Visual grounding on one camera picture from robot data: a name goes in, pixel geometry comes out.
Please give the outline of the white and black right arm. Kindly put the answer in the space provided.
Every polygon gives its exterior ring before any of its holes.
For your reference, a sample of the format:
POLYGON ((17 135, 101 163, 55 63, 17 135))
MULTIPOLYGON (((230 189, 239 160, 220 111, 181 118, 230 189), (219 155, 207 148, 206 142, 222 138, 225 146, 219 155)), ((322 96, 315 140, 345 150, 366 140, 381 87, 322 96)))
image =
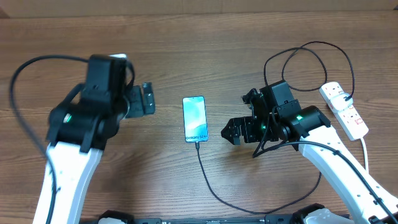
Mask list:
POLYGON ((316 107, 301 108, 285 81, 252 89, 242 97, 252 115, 232 118, 221 136, 238 145, 267 141, 261 154, 293 146, 324 176, 348 208, 355 223, 397 223, 397 197, 381 187, 342 143, 330 120, 316 107))

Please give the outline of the white power extension strip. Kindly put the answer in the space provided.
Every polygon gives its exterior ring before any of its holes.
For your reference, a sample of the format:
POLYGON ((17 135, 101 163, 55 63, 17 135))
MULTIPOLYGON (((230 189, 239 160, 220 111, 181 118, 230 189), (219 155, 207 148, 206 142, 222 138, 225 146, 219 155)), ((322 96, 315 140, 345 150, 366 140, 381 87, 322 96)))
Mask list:
MULTIPOLYGON (((345 93, 337 82, 326 83, 321 86, 319 91, 327 105, 331 98, 345 93)), ((333 114, 351 141, 362 139, 368 133, 369 128, 366 126, 364 120, 360 117, 353 104, 345 110, 337 113, 333 112, 333 114)))

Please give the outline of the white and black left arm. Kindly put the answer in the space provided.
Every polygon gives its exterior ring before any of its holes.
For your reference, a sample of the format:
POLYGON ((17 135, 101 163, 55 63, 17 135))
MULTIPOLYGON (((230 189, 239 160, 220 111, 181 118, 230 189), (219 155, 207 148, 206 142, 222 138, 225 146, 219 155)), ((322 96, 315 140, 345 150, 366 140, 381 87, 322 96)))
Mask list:
POLYGON ((11 108, 24 131, 46 160, 45 174, 34 223, 78 223, 90 180, 100 163, 108 139, 119 131, 120 122, 155 113, 150 82, 135 85, 134 66, 126 54, 43 55, 23 63, 9 85, 11 108), (79 83, 50 112, 44 146, 22 117, 14 96, 15 84, 28 65, 47 59, 87 64, 86 80, 79 83))

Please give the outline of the Samsung Galaxy smartphone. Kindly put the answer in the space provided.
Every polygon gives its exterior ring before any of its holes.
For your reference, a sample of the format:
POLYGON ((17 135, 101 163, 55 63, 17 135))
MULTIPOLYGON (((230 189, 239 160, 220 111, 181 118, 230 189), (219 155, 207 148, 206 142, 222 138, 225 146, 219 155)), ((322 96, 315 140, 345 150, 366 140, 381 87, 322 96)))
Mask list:
POLYGON ((208 137, 205 98, 189 96, 182 99, 186 142, 205 142, 208 137))

